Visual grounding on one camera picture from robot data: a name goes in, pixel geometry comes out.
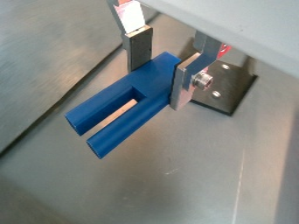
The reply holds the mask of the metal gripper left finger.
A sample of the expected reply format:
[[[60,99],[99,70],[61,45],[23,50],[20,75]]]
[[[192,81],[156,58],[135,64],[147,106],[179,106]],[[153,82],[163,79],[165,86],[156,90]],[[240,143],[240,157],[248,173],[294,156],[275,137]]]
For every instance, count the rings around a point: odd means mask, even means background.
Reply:
[[[136,0],[107,0],[120,30],[127,53],[127,70],[132,72],[152,58],[152,27],[145,24],[141,4]]]

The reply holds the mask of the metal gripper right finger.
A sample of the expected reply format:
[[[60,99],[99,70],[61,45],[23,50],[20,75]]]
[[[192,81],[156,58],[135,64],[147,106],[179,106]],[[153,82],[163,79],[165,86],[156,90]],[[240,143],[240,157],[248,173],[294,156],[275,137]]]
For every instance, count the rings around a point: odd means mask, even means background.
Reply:
[[[209,65],[229,51],[231,46],[196,31],[192,53],[175,66],[169,106],[179,110],[192,99],[196,88],[205,90],[212,83]]]

